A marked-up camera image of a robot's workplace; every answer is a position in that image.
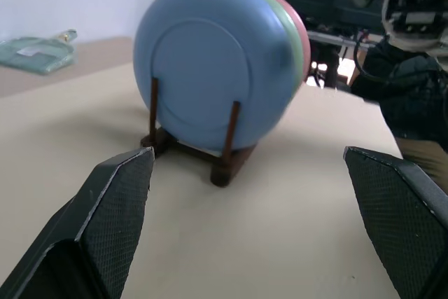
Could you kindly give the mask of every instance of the pink plate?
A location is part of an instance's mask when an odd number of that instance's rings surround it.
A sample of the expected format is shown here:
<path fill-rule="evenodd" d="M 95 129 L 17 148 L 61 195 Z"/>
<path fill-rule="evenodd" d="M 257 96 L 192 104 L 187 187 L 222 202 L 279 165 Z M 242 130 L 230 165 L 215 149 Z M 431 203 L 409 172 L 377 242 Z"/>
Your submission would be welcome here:
<path fill-rule="evenodd" d="M 277 0 L 277 1 L 283 6 L 283 8 L 287 12 L 287 14 L 289 14 L 291 19 L 293 19 L 294 25 L 299 31 L 299 36 L 300 40 L 302 40 L 302 47 L 304 54 L 303 76 L 305 81 L 309 71 L 309 66 L 311 64 L 311 46 L 309 45 L 307 29 L 305 28 L 305 25 L 303 24 L 302 19 L 300 19 L 298 13 L 286 0 Z"/>

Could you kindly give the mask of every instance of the stack of plates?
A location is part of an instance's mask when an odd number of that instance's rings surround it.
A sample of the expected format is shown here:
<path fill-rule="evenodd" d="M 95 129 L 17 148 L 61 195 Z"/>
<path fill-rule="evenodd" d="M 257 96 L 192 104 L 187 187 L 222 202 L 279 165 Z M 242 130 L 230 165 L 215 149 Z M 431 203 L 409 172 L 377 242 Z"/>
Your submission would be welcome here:
<path fill-rule="evenodd" d="M 192 146 L 223 148 L 234 101 L 233 149 L 254 145 L 281 118 L 309 66 L 309 41 L 282 0 L 155 0 L 134 46 L 146 105 L 159 81 L 157 120 Z"/>

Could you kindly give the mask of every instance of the tabletop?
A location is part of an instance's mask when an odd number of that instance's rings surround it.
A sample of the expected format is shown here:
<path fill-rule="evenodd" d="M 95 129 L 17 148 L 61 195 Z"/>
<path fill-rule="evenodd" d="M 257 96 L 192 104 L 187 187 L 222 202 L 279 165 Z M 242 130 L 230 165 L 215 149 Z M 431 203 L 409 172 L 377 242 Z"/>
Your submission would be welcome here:
<path fill-rule="evenodd" d="M 0 282 L 93 167 L 136 148 L 148 111 L 126 64 L 0 99 Z M 398 299 L 343 152 L 400 156 L 378 106 L 303 86 L 228 188 L 208 164 L 154 165 L 123 298 Z"/>

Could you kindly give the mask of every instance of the blue plate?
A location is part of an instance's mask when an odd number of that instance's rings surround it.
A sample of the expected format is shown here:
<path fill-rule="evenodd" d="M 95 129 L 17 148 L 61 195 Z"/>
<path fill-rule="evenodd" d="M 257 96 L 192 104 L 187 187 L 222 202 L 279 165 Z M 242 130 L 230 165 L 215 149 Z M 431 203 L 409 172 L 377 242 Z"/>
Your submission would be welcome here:
<path fill-rule="evenodd" d="M 157 120 L 173 136 L 220 151 L 233 101 L 233 148 L 279 121 L 297 71 L 290 39 L 264 0 L 155 0 L 136 34 L 134 72 L 146 106 L 159 79 Z"/>

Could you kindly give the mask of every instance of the khaki pants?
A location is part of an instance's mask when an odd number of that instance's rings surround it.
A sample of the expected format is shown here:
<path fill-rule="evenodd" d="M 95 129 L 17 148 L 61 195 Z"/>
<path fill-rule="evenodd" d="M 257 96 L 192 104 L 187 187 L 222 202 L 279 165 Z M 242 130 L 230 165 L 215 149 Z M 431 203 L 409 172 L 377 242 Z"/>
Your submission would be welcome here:
<path fill-rule="evenodd" d="M 448 154 L 434 141 L 395 138 L 404 159 L 417 164 L 448 195 Z"/>

